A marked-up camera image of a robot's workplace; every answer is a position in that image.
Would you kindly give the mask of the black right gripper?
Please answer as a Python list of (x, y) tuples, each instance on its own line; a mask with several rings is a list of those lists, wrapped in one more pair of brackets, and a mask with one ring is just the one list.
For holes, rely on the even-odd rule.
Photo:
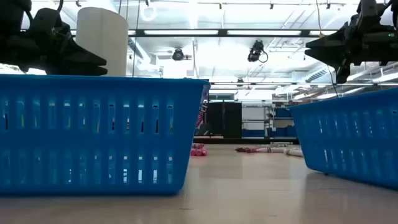
[(336, 82), (346, 83), (351, 75), (351, 65), (378, 62), (385, 66), (397, 61), (397, 32), (383, 26), (371, 32), (360, 33), (354, 26), (345, 24), (336, 32), (306, 43), (305, 55), (336, 69)]

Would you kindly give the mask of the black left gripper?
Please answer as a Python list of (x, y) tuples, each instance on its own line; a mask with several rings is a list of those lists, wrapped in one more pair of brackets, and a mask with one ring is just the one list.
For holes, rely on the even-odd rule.
[(46, 31), (28, 29), (1, 29), (1, 63), (46, 71), (47, 75), (102, 76), (103, 67), (73, 67), (73, 63), (106, 65), (106, 59), (80, 47), (73, 46), (69, 27)]

